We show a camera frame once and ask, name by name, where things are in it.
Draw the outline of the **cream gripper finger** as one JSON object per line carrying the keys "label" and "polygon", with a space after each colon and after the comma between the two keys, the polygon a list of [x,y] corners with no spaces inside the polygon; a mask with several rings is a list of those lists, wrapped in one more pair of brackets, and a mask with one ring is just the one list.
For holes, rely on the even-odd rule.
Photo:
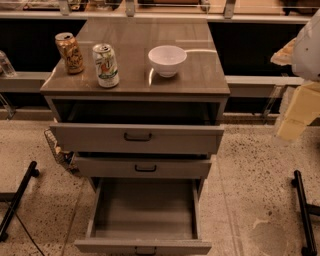
{"label": "cream gripper finger", "polygon": [[275,52],[270,61],[276,65],[285,66],[290,65],[292,63],[292,53],[295,45],[296,39],[293,38],[289,41],[285,46],[283,46],[280,50]]}
{"label": "cream gripper finger", "polygon": [[296,140],[320,116],[320,82],[306,82],[296,88],[280,121],[276,136]]}

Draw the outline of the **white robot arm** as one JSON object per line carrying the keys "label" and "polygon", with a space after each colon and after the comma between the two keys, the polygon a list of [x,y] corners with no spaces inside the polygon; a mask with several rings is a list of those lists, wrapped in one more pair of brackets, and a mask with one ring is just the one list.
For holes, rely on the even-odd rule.
{"label": "white robot arm", "polygon": [[271,62],[290,65],[292,72],[304,80],[296,89],[286,90],[276,121],[276,136],[292,142],[320,116],[320,10],[296,38],[273,54]]}

